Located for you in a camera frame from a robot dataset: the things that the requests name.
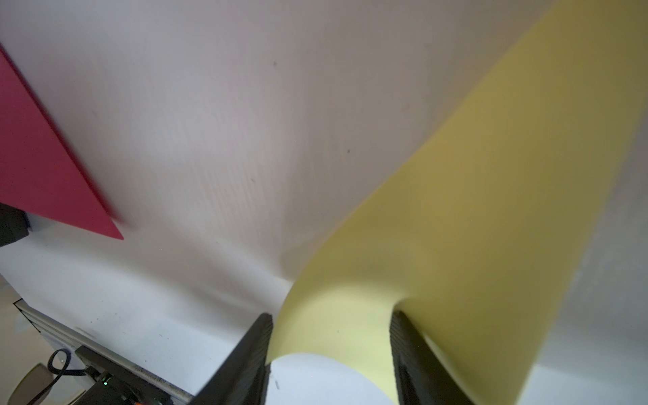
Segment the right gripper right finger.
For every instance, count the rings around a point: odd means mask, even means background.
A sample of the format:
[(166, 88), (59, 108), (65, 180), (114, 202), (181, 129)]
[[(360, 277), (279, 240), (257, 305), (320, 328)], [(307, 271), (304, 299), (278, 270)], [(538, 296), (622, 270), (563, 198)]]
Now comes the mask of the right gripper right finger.
[(400, 405), (473, 405), (424, 337), (400, 310), (390, 324), (391, 354)]

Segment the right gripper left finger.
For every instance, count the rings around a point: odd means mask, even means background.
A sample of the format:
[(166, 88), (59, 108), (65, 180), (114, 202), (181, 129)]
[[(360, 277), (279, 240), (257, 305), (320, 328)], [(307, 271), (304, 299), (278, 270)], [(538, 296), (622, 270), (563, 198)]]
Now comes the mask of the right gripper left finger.
[(264, 405), (273, 317), (261, 314), (190, 405)]

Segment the pink square paper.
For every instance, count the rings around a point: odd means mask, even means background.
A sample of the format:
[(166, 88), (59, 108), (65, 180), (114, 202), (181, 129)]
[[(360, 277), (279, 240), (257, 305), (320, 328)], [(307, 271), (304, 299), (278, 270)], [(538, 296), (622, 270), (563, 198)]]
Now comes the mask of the pink square paper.
[(114, 212), (1, 50), (1, 204), (121, 240)]

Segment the yellow square paper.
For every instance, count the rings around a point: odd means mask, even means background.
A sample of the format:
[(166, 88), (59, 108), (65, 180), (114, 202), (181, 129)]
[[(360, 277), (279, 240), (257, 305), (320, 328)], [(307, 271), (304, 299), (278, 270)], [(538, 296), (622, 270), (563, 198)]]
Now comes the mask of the yellow square paper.
[(400, 310), (474, 403), (515, 403), (646, 104), (646, 2), (555, 3), (310, 260), (268, 358), (396, 399)]

